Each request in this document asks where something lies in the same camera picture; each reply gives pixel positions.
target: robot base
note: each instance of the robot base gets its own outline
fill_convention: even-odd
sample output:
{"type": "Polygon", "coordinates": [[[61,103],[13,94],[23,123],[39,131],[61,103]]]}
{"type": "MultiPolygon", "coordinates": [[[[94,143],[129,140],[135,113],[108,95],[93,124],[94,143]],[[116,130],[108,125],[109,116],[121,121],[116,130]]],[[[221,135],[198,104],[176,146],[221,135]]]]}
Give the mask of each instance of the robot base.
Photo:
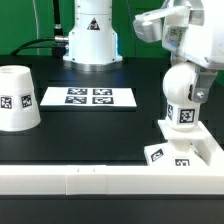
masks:
{"type": "Polygon", "coordinates": [[[74,68],[76,70],[85,71],[85,72],[103,72],[118,69],[122,67],[122,60],[115,61],[109,64],[81,64],[72,61],[65,61],[64,66],[69,68],[74,68]]]}

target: black table surface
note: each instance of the black table surface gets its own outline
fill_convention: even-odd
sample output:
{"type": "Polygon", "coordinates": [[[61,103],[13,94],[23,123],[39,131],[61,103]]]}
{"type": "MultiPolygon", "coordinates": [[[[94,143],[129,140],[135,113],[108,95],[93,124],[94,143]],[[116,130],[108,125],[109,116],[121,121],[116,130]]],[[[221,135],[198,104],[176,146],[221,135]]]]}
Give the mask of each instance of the black table surface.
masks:
{"type": "MultiPolygon", "coordinates": [[[[122,68],[82,72],[47,56],[0,56],[29,66],[41,123],[0,132],[0,164],[146,165],[144,146],[165,142],[162,80],[168,59],[126,58],[122,68]],[[137,108],[40,106],[47,87],[131,88],[137,108]]],[[[214,83],[200,120],[224,145],[224,88],[214,83]]],[[[0,223],[223,223],[223,196],[0,196],[0,223]]]]}

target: printed marker sheet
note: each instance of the printed marker sheet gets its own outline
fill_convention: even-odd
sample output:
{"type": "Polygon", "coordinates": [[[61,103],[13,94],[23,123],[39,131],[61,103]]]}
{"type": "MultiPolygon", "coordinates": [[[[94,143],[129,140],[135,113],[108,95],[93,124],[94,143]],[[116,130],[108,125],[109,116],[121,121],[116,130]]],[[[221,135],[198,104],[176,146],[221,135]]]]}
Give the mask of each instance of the printed marker sheet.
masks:
{"type": "Polygon", "coordinates": [[[41,106],[136,107],[130,88],[48,87],[41,106]]]}

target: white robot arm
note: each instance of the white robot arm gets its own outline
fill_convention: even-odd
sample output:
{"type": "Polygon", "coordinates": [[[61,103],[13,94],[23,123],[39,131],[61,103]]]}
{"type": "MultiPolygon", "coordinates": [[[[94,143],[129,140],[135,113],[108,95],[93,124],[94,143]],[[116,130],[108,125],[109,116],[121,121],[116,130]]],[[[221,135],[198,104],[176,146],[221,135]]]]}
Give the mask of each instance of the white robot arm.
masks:
{"type": "Polygon", "coordinates": [[[189,161],[188,164],[198,165],[200,162],[198,157],[195,157],[198,152],[193,143],[200,142],[195,145],[200,149],[206,149],[206,144],[208,145],[210,141],[207,137],[203,137],[204,127],[202,128],[198,122],[200,104],[207,101],[217,71],[224,70],[222,16],[224,2],[222,0],[165,2],[167,8],[137,15],[133,22],[140,39],[149,43],[162,40],[163,48],[171,52],[172,68],[165,75],[163,82],[167,98],[167,116],[165,122],[159,121],[168,142],[150,146],[145,153],[150,165],[159,164],[159,160],[152,159],[158,152],[160,155],[168,153],[164,158],[169,158],[167,160],[169,162],[180,159],[181,153],[181,158],[184,157],[189,161]]]}
{"type": "Polygon", "coordinates": [[[187,96],[192,104],[205,103],[217,70],[224,70],[224,3],[222,0],[170,0],[167,3],[165,9],[137,15],[133,23],[136,34],[146,42],[162,39],[163,48],[171,51],[173,66],[186,61],[194,63],[195,74],[190,77],[190,83],[185,82],[185,89],[189,89],[187,96]]]}

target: white cup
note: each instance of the white cup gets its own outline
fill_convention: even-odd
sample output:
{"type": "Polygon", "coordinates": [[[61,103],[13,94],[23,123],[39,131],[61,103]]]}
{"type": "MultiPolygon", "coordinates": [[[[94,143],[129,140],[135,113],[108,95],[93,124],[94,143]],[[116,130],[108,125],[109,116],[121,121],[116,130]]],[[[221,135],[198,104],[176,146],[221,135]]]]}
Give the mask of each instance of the white cup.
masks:
{"type": "Polygon", "coordinates": [[[28,67],[0,67],[0,130],[22,131],[40,123],[33,81],[28,67]]]}

